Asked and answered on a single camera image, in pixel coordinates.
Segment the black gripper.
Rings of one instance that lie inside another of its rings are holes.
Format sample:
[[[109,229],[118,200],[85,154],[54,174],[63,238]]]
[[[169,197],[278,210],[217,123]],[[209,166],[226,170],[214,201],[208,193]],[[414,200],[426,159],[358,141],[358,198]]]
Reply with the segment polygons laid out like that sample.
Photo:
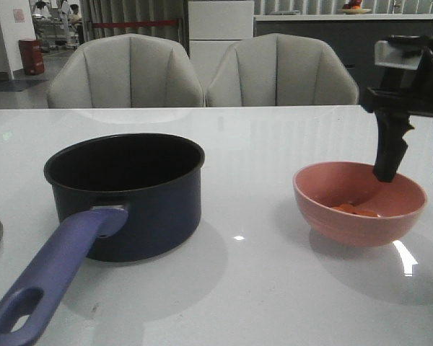
[[[381,182],[392,182],[408,148],[403,137],[414,129],[409,114],[433,117],[433,37],[391,35],[381,40],[421,48],[415,71],[376,66],[383,71],[381,82],[367,87],[360,102],[366,111],[375,111],[377,121],[373,174]]]

